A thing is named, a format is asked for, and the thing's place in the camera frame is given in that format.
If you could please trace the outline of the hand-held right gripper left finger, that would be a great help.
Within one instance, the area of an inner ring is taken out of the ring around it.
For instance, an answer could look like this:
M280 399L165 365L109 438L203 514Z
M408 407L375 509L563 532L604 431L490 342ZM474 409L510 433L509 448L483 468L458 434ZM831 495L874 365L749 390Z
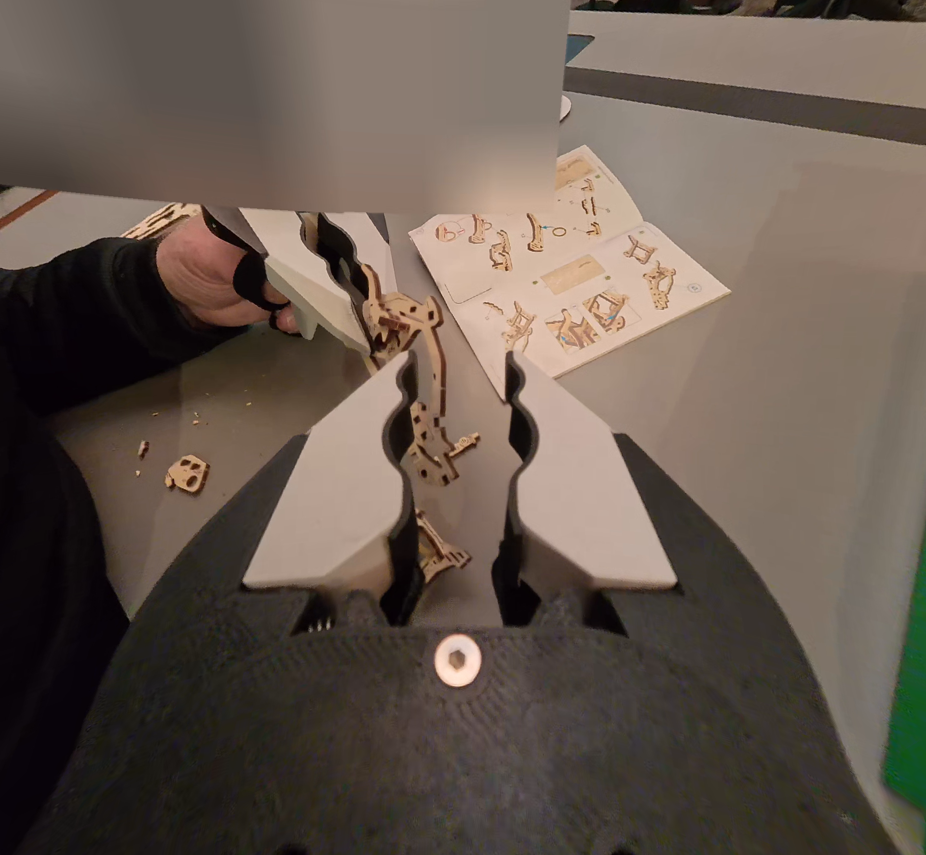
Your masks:
M398 354L308 432L243 578L250 589L363 590L392 625L423 589L411 480L415 352Z

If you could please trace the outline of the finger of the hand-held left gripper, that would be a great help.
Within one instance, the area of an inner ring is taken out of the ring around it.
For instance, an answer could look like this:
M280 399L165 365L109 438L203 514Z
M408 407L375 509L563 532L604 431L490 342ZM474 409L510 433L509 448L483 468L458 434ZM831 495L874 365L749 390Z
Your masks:
M393 257L381 214L319 213L317 253L332 277L354 299L368 297L368 278L362 266L375 271L384 293L397 291Z
M271 285L294 310L296 328L312 340L319 328L347 348L367 356L371 352L359 296L336 277L329 262L307 247L303 222L291 211L242 208L253 236L266 251L265 268Z

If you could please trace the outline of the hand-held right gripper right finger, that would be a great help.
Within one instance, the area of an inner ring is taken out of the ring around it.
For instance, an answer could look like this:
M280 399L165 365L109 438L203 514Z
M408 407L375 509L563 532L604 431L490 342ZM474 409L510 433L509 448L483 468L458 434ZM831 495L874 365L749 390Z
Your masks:
M508 442L520 457L492 563L503 625L578 592L588 614L611 590L669 591L678 577L611 427L524 354L509 352Z

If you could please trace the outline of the small angled wooden model part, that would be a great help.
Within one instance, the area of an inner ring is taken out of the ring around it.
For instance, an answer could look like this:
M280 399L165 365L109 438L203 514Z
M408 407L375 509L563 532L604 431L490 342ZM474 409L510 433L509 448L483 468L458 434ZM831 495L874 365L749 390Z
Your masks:
M458 549L440 536L422 509L415 511L419 534L419 567L424 585L434 581L444 571L464 569L471 561L468 552Z

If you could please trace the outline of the wooden model side frame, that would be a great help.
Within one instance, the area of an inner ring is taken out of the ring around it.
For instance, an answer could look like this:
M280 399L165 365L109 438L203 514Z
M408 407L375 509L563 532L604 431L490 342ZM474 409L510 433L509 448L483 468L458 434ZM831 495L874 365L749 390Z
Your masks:
M444 322L441 305L434 296L418 301L402 292L384 293L376 270L362 263L360 271L368 284L362 314L372 361L384 366L399 353L408 352L417 338L424 340L430 366L426 373L419 371L419 388L426 389L428 400L418 399L410 406L414 437L409 455L420 479L447 486L458 478L458 472L451 455L454 445L444 426L446 356L438 335Z

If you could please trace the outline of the person's left forearm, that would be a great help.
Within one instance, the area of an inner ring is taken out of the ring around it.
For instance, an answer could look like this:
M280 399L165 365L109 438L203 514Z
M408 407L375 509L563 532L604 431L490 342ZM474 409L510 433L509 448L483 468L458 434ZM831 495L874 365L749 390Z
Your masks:
M158 245L107 237L40 266L2 270L3 412L67 409L244 331L195 324L158 275Z

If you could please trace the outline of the person's left hand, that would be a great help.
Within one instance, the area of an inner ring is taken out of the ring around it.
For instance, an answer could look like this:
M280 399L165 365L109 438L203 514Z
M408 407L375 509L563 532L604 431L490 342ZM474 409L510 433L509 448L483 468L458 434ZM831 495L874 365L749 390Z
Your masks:
M239 329L272 315L238 295L233 276L245 252L215 236L202 215L190 217L158 244L156 268L168 293L192 322Z

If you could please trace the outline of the laser-cut wooden sheet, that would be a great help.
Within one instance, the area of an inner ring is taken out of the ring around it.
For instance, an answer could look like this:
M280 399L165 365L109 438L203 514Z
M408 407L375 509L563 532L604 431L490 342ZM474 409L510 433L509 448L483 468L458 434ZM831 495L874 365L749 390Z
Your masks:
M122 237L134 240L154 238L199 215L201 212L202 208L198 204L172 202L151 213L140 223L122 233Z

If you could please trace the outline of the small flat wooden piece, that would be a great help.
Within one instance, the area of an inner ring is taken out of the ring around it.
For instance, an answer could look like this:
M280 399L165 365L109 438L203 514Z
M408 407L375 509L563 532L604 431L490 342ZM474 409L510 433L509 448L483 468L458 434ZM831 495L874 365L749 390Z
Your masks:
M177 489L191 495L197 495L204 487L209 469L209 464L206 461L193 454L180 457L168 467L165 475L165 486L168 489Z

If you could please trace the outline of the open assembly instruction booklet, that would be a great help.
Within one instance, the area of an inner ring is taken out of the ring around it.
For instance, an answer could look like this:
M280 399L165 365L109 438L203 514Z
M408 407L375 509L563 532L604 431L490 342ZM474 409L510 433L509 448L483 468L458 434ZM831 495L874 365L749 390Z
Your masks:
M556 187L552 212L439 214L409 233L500 398L509 352L559 378L730 293L587 146L558 158Z

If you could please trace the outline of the green plastic bin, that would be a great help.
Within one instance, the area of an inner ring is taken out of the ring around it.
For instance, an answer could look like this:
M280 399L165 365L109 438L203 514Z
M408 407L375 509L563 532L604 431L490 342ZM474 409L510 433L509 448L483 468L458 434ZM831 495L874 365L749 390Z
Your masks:
M897 676L883 775L886 786L925 813L925 623L911 616Z

